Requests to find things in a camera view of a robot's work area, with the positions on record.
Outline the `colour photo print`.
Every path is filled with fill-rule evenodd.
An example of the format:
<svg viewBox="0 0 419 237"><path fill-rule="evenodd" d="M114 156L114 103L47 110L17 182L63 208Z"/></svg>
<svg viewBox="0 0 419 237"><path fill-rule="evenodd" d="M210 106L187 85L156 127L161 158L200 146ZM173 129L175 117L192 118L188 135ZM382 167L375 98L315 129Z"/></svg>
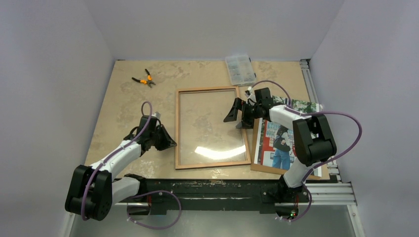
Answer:
<svg viewBox="0 0 419 237"><path fill-rule="evenodd" d="M286 97L273 96L273 100L275 103L281 103L281 104L288 103L288 99ZM321 111L322 105L313 103L313 102L293 100L293 108L302 113L312 113L312 112ZM274 147L276 148L276 151L275 151L275 156L274 156L275 159L273 161L273 166L277 168L280 167L280 162L279 162L280 158L283 160L284 164L289 165L289 161L290 161L289 151L291 150L291 140L288 136L288 131L291 131L293 133L291 129L288 129L285 131L285 127L282 126L281 124L279 125L280 125L280 128L276 132L276 138L274 140ZM322 168L316 168L314 171L312 171L310 175L321 178L323 175Z"/></svg>

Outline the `brown cardboard backing board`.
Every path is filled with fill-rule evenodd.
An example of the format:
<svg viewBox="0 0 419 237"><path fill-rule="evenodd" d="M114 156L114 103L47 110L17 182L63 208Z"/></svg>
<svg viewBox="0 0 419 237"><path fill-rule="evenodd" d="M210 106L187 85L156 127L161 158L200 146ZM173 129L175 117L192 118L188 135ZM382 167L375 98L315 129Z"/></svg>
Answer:
<svg viewBox="0 0 419 237"><path fill-rule="evenodd" d="M294 161L296 160L296 155L293 142L293 133L291 131L288 131L288 136L291 140L289 165L284 164L283 160L280 158L280 167L277 168L273 166L276 151L276 148L274 147L274 140L276 138L276 132L279 128L279 124L268 122L261 118L255 121L250 165L250 169L252 171L282 175L290 167L292 167Z"/></svg>

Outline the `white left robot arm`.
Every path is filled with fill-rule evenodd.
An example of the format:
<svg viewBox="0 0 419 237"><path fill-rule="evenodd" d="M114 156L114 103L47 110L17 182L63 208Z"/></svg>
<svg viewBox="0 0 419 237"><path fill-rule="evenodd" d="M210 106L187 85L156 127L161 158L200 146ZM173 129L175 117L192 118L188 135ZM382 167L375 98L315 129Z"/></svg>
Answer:
<svg viewBox="0 0 419 237"><path fill-rule="evenodd" d="M176 145L157 116L142 116L139 125L106 157L75 168L65 210L85 220L101 221L120 201L130 198L135 202L145 200L148 190L144 177L128 174L119 178L118 175L152 147L164 151Z"/></svg>

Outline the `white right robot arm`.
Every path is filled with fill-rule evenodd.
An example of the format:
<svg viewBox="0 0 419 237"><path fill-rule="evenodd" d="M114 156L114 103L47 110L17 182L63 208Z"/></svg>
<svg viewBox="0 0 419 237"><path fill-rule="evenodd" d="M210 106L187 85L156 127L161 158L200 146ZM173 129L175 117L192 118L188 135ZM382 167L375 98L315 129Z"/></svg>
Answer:
<svg viewBox="0 0 419 237"><path fill-rule="evenodd" d="M296 196L297 188L303 185L314 165L336 154L337 148L327 118L317 113L303 115L289 105L276 103L267 87L256 90L249 87L245 94L245 100L239 97L234 99L223 121L236 121L240 115L237 128L251 129L256 119L264 119L293 132L296 159L281 177L283 184L277 188L279 198L289 201Z"/></svg>

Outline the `clear plastic screw box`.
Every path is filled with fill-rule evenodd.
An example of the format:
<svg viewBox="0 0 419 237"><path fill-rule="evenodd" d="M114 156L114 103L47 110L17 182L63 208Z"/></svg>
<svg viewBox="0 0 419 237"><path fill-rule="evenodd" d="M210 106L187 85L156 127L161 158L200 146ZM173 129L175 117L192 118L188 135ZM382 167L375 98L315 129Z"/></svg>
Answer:
<svg viewBox="0 0 419 237"><path fill-rule="evenodd" d="M247 54L227 56L225 63L233 86L252 85L256 82L256 73Z"/></svg>

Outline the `orange black pliers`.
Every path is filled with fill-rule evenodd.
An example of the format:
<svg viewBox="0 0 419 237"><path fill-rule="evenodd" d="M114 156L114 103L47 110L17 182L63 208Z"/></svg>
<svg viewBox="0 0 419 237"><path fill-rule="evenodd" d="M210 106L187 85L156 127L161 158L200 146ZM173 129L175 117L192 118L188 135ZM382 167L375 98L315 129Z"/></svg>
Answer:
<svg viewBox="0 0 419 237"><path fill-rule="evenodd" d="M150 72L148 71L148 69L144 69L146 74L147 74L147 79L136 79L134 77L132 77L131 79L137 83L141 83L144 85L148 85L150 88L152 88L155 84L155 82L153 81L153 78L151 77Z"/></svg>

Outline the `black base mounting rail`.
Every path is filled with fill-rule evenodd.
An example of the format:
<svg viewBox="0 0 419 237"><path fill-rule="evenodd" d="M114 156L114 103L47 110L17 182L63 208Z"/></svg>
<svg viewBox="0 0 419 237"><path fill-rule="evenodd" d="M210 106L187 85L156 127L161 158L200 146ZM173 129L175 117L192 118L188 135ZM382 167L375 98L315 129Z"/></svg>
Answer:
<svg viewBox="0 0 419 237"><path fill-rule="evenodd" d="M128 197L119 204L144 207L151 215L181 209L257 211L293 218L298 214L298 208L310 200L307 188L290 190L278 179L144 179L139 192L146 196Z"/></svg>

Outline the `aluminium right side rail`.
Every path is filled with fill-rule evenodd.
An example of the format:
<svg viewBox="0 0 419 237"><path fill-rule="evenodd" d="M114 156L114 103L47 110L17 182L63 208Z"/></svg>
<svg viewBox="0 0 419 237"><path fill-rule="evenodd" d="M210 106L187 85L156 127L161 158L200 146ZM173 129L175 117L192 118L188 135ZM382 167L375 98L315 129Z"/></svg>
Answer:
<svg viewBox="0 0 419 237"><path fill-rule="evenodd" d="M319 99L314 87L307 59L300 60L300 67L306 85L309 100L318 103ZM332 172L332 178L336 178L335 183L308 183L308 190L311 192L312 205L343 205L355 206L356 198L350 183L342 183L336 161L326 164L328 171Z"/></svg>

